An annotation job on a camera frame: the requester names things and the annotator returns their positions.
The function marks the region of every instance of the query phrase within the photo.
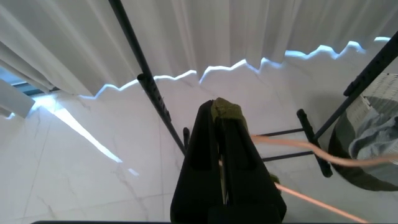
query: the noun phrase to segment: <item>clothes rack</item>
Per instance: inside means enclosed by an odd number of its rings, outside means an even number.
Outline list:
[[[181,152],[185,155],[187,151],[190,132],[188,128],[183,129],[183,141],[179,138],[173,124],[171,122],[170,113],[167,110],[162,96],[159,92],[159,89],[156,85],[154,77],[150,71],[150,68],[147,64],[145,56],[141,50],[141,47],[138,43],[137,37],[134,33],[134,30],[130,24],[130,21],[127,17],[126,11],[123,8],[121,0],[109,0],[109,3],[118,19],[118,22],[124,32],[124,35],[129,42],[129,46],[133,51],[134,55],[137,58],[138,64],[141,67],[142,74],[140,74],[137,79],[141,86],[143,87],[145,93],[149,97],[150,101],[154,105],[156,111],[158,112],[160,118],[166,125],[170,134],[174,138],[174,141],[177,143],[177,146],[180,148]],[[369,62],[369,64],[365,67],[365,69],[356,77],[356,79],[349,84],[348,88],[344,91],[344,95],[347,96],[347,99],[339,106],[339,108],[330,116],[330,118],[322,125],[322,127],[316,132],[313,132],[313,128],[307,118],[303,109],[297,111],[297,117],[300,120],[301,128],[291,129],[286,131],[279,131],[276,133],[267,133],[262,134],[262,136],[278,136],[282,134],[290,134],[290,133],[298,133],[304,132],[308,141],[318,147],[320,147],[318,143],[319,137],[344,113],[344,111],[348,108],[350,104],[373,82],[373,80],[397,57],[398,54],[398,32],[396,32],[390,41],[380,50],[380,52]],[[263,162],[274,161],[279,159],[286,159],[298,156],[306,156],[311,155],[313,152],[298,152],[288,155],[282,156],[274,156],[262,158]],[[331,171],[330,164],[314,155],[322,174],[325,177],[330,177],[333,175]]]

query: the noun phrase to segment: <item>gray cloth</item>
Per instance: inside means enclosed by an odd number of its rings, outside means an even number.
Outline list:
[[[356,132],[356,139],[349,145],[352,158],[371,159],[398,152],[398,114],[389,117],[371,109]]]

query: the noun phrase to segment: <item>sheer curtain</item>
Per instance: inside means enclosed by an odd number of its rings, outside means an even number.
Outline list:
[[[122,0],[154,75],[176,77],[319,45],[366,48],[398,24],[395,0]],[[107,0],[2,0],[0,66],[48,91],[96,95],[141,73]]]

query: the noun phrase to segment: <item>white tile floor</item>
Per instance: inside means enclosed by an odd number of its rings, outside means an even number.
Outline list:
[[[314,128],[344,100],[341,94],[383,42],[366,54],[348,47],[336,60],[326,52],[287,58],[259,73],[242,65],[158,80],[172,122],[193,126],[198,107],[220,96],[241,105],[253,134],[299,128],[304,108]],[[398,72],[394,63],[388,72]],[[183,157],[139,85],[112,88],[96,100],[62,92],[38,96],[27,119],[0,119],[0,224],[36,220],[169,220],[170,203]],[[282,138],[305,139],[303,134]],[[326,135],[321,143],[327,145]],[[258,146],[261,156],[297,152]],[[359,189],[338,174],[326,179],[313,156],[266,162],[283,185],[371,222],[396,222],[397,192]],[[349,222],[283,193],[285,222]]]

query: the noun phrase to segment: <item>laundry basket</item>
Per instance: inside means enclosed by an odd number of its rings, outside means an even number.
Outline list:
[[[398,75],[380,74],[347,108],[337,121],[329,143],[329,153],[347,159],[352,158],[349,145],[356,139],[364,118],[372,113],[388,118],[398,114]],[[385,153],[398,153],[394,144]],[[398,162],[371,167],[342,167],[334,165],[336,171],[348,182],[366,190],[398,190]]]

